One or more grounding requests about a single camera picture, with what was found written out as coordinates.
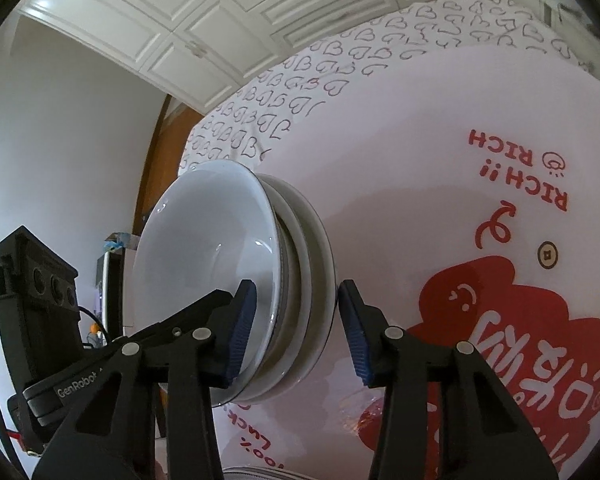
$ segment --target white wall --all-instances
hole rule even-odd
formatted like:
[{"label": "white wall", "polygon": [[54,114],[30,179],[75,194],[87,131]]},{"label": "white wall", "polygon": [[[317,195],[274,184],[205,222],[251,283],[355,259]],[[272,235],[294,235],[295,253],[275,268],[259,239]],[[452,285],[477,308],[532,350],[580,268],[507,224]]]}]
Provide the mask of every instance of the white wall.
[{"label": "white wall", "polygon": [[[0,240],[26,225],[78,269],[78,301],[92,308],[103,240],[131,229],[164,93],[28,18],[10,54],[3,45]],[[4,413],[12,394],[0,346]],[[35,459],[24,461],[31,471]]]}]

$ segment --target red printed graphic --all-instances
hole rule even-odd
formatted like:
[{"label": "red printed graphic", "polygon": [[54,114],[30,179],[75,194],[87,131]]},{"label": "red printed graphic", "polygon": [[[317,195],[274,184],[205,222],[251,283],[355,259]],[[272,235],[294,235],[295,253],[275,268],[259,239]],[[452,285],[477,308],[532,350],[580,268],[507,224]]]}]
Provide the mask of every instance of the red printed graphic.
[{"label": "red printed graphic", "polygon": [[[241,406],[240,404],[236,404],[236,406],[242,410],[250,410],[251,409],[251,405],[248,404],[246,406]],[[247,450],[247,452],[253,453],[256,457],[258,457],[261,460],[264,460],[264,462],[271,467],[277,467],[279,469],[284,469],[285,466],[283,464],[276,464],[276,461],[273,460],[272,458],[265,456],[263,451],[266,451],[267,449],[269,449],[271,447],[271,441],[264,436],[262,433],[260,433],[258,430],[256,430],[251,424],[248,424],[246,420],[244,420],[241,416],[238,416],[237,413],[234,413],[233,410],[231,410],[227,405],[224,405],[222,407],[222,409],[226,412],[227,417],[229,418],[229,420],[231,421],[231,423],[234,426],[237,426],[238,428],[240,428],[241,430],[244,430],[245,432],[248,433],[248,437],[240,437],[240,447],[242,449]],[[262,450],[257,449],[254,444],[252,443],[256,442],[256,446],[260,446],[262,448]]]},{"label": "red printed graphic", "polygon": [[[496,136],[488,137],[484,132],[478,135],[475,130],[471,130],[469,133],[469,145],[488,150],[491,153],[500,154],[499,156],[509,158],[514,163],[520,163],[529,168],[533,167],[533,151],[526,150],[523,146],[515,142],[502,140]],[[555,173],[555,176],[564,176],[561,170],[566,167],[566,163],[557,153],[546,152],[542,156],[542,163],[547,169],[551,170],[549,174]],[[542,182],[537,177],[529,174],[527,168],[522,167],[521,170],[518,170],[513,166],[509,166],[505,173],[499,162],[496,162],[493,166],[492,164],[493,160],[487,158],[482,168],[480,168],[480,176],[488,178],[491,182],[496,182],[504,174],[504,183],[507,186],[523,190],[530,196],[537,196],[540,200],[555,205],[560,211],[567,211],[569,196],[566,192],[560,191],[553,184]]]},{"label": "red printed graphic", "polygon": [[564,159],[555,152],[546,152],[542,154],[542,164],[549,170],[550,175],[556,177],[564,176],[562,172],[567,167],[567,163]]},{"label": "red printed graphic", "polygon": [[511,240],[511,231],[509,228],[500,222],[500,217],[508,214],[510,217],[514,217],[516,215],[516,206],[512,203],[506,202],[506,200],[500,200],[502,207],[498,209],[493,215],[491,215],[491,219],[480,224],[478,228],[475,230],[475,246],[478,249],[482,248],[482,234],[488,229],[491,236],[500,242],[501,244],[506,244],[509,240]]},{"label": "red printed graphic", "polygon": [[[510,391],[555,466],[575,453],[600,410],[600,319],[569,319],[555,292],[514,284],[515,268],[487,256],[442,270],[420,293],[422,323],[409,333],[432,344],[475,345]],[[376,402],[362,414],[358,436],[375,449]],[[439,400],[429,390],[427,480],[436,477]]]}]

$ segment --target white plate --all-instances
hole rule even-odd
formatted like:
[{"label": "white plate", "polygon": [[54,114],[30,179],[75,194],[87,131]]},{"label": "white plate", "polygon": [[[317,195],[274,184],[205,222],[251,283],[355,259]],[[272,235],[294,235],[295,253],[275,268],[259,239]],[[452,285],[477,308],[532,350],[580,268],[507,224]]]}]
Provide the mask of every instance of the white plate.
[{"label": "white plate", "polygon": [[199,164],[164,193],[149,217],[133,270],[136,325],[172,316],[216,288],[256,284],[257,307],[240,374],[211,390],[229,402],[254,377],[276,323],[282,282],[276,219],[251,171],[229,160]]},{"label": "white plate", "polygon": [[243,467],[230,467],[223,471],[224,477],[228,480],[229,478],[234,480],[247,480],[247,479],[262,479],[262,480],[315,480],[310,476],[301,475],[287,469],[279,469],[273,467],[257,467],[257,466],[243,466]]},{"label": "white plate", "polygon": [[258,373],[253,378],[253,381],[238,397],[238,400],[245,404],[254,404],[253,399],[258,399],[258,402],[266,400],[268,398],[268,391],[278,384],[288,373],[289,368],[291,368],[293,362],[298,357],[302,347],[312,309],[311,262],[307,240],[302,233],[302,226],[298,217],[280,193],[264,180],[262,181],[262,186],[269,197],[274,211],[284,224],[281,226],[281,230],[285,227],[288,229],[296,250],[300,276],[299,303],[295,305],[288,304],[286,306],[285,319],[278,321],[285,325],[288,324],[288,328],[280,331],[280,343],[286,344],[286,349],[284,349],[283,354],[277,361],[269,362],[269,357],[267,356],[260,370],[258,370]]},{"label": "white plate", "polygon": [[[309,247],[312,270],[312,306],[304,342],[286,376],[267,393],[267,399],[272,399],[289,391],[314,369],[331,332],[337,287],[329,239],[314,208],[291,184],[270,175],[259,174],[258,178],[276,189],[298,217]],[[263,400],[256,397],[251,403]]]}]

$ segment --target blue gripper pad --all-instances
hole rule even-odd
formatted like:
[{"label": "blue gripper pad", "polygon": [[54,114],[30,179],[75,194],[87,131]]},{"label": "blue gripper pad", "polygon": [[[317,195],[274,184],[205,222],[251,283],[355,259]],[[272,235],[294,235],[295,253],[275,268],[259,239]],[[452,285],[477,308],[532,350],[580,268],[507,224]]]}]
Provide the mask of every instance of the blue gripper pad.
[{"label": "blue gripper pad", "polygon": [[234,302],[240,304],[238,319],[227,342],[229,359],[224,377],[229,383],[234,382],[240,373],[244,351],[247,349],[253,318],[256,314],[257,299],[255,283],[251,280],[242,280],[234,298]]},{"label": "blue gripper pad", "polygon": [[365,305],[358,294],[356,286],[353,285],[352,288],[347,283],[349,281],[342,282],[338,288],[338,308],[340,309],[340,317],[344,325],[344,332],[347,336],[349,352],[353,360],[353,367],[356,369],[356,375],[362,379],[365,386],[369,386],[374,378],[371,369],[370,347],[357,309],[360,304],[362,307]]},{"label": "blue gripper pad", "polygon": [[213,383],[210,385],[216,388],[228,388],[240,373],[256,314],[256,300],[255,283],[242,280],[234,298],[209,316],[206,326],[216,339],[203,370],[211,374]]}]

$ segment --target smiley face doodle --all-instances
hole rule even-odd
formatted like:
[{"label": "smiley face doodle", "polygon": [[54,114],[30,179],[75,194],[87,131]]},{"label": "smiley face doodle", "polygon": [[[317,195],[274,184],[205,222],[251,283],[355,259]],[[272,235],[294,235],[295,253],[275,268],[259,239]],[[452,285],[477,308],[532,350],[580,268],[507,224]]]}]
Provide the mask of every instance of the smiley face doodle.
[{"label": "smiley face doodle", "polygon": [[542,154],[542,164],[549,170],[549,174],[556,178],[564,177],[563,171],[567,167],[567,163],[564,161],[559,153],[545,152]]},{"label": "smiley face doodle", "polygon": [[[471,304],[475,305],[476,303],[478,303],[478,296],[475,293],[474,288],[471,285],[467,285],[466,283],[461,283],[460,285],[458,285],[456,287],[456,290],[466,290],[467,292],[469,292],[469,294],[471,295]],[[449,301],[455,301],[458,299],[458,293],[455,290],[451,291],[451,295],[449,295]],[[469,306],[468,303],[463,303],[462,304],[462,311],[463,312],[467,312],[471,307]]]}]

